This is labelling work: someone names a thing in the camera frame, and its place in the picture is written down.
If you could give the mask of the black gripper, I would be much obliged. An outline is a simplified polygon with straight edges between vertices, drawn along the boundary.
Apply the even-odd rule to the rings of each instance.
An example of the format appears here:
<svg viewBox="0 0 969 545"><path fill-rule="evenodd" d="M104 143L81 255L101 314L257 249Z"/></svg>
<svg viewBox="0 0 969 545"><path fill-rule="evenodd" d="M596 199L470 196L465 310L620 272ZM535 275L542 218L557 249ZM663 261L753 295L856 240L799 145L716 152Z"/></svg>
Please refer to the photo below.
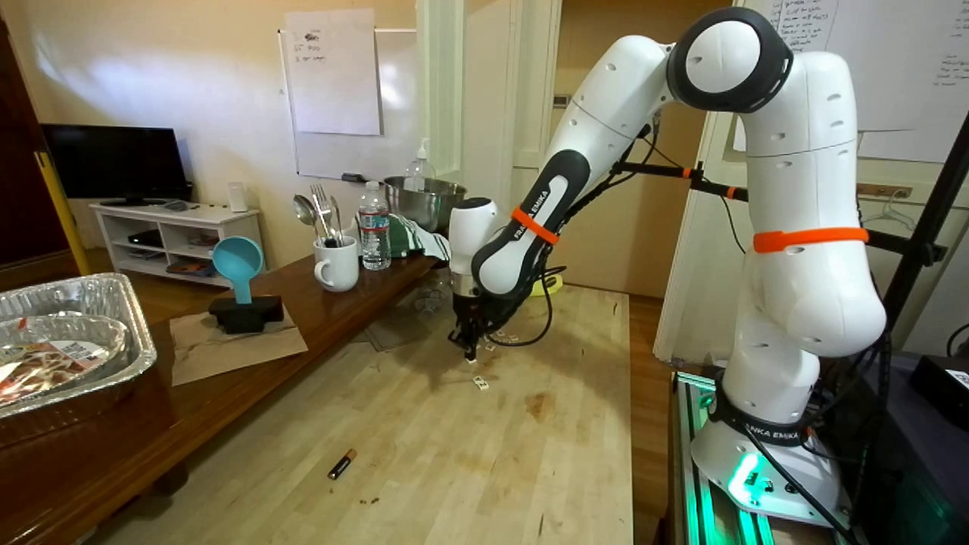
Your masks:
<svg viewBox="0 0 969 545"><path fill-rule="evenodd" d="M448 338L455 344L459 344L459 355L465 359L478 356L478 338L481 338L481 299L478 295L455 295L450 299L455 308L455 328L448 333Z"/></svg>

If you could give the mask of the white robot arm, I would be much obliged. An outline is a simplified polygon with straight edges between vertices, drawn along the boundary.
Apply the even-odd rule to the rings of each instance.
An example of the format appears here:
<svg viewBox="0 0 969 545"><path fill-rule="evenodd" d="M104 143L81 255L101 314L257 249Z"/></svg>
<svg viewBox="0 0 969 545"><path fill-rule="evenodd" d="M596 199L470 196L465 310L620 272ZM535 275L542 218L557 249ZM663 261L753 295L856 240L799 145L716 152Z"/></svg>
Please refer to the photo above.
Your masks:
<svg viewBox="0 0 969 545"><path fill-rule="evenodd" d="M852 68L831 50L790 49L744 6L701 16L672 46L615 39L569 100L521 206L498 218L471 196L450 213L450 341L471 351L519 310L593 181L670 103L732 112L744 130L753 240L714 417L799 445L819 363L870 347L888 310L856 218Z"/></svg>

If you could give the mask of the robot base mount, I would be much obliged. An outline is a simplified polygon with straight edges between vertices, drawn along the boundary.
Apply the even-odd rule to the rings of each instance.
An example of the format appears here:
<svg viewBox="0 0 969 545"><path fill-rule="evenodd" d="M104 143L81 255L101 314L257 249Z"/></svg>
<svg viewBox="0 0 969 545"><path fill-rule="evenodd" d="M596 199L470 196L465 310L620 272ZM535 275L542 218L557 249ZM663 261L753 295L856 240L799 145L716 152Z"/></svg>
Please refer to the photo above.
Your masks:
<svg viewBox="0 0 969 545"><path fill-rule="evenodd" d="M819 438L753 441L711 420L689 438L689 459L740 509L829 529L847 524L840 465Z"/></svg>

